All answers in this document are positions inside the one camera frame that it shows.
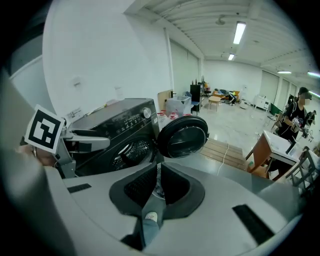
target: tiled floor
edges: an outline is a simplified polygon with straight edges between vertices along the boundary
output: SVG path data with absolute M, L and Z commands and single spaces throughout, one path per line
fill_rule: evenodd
M 207 122 L 210 138 L 242 148 L 244 157 L 256 144 L 259 134 L 263 130 L 270 131 L 274 124 L 266 111 L 252 106 L 243 109 L 239 104 L 221 103 L 216 111 L 216 104 L 212 104 L 210 109 L 207 98 L 202 105 L 198 116 Z

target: black cabinet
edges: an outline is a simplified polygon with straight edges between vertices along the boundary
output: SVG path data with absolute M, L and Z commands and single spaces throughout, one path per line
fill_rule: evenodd
M 193 106 L 193 111 L 200 111 L 202 99 L 204 97 L 204 89 L 202 84 L 191 84 L 190 85 L 190 93 L 192 95 L 191 101 L 192 102 L 199 102 L 199 105 Z

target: washing machine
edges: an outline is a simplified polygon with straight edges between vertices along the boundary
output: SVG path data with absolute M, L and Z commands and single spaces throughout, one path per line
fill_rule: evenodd
M 163 160 L 155 147 L 159 126 L 153 99 L 126 98 L 82 117 L 72 123 L 70 129 L 77 135 L 87 135 L 91 130 L 90 136 L 110 139 L 107 149 L 73 154 L 77 176 L 114 172 Z

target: fluorescent light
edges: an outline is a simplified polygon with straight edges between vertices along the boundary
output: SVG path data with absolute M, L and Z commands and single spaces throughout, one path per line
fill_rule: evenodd
M 319 97 L 319 98 L 320 98 L 320 95 L 318 95 L 318 94 L 314 93 L 313 91 L 309 91 L 309 93 L 311 93 L 311 94 L 313 94 L 313 95 L 315 95 L 315 96 L 317 96 L 317 97 Z
M 318 74 L 318 73 L 314 73 L 314 72 L 308 72 L 308 75 L 310 75 L 310 76 L 314 76 L 314 77 L 317 77 L 317 78 L 320 78 L 320 74 Z
M 242 38 L 242 35 L 245 32 L 246 28 L 246 23 L 243 22 L 237 22 L 236 24 L 236 30 L 235 30 L 235 35 L 234 35 L 234 40 L 233 43 L 238 45 L 240 43 L 240 40 Z
M 290 71 L 278 71 L 279 74 L 291 74 Z

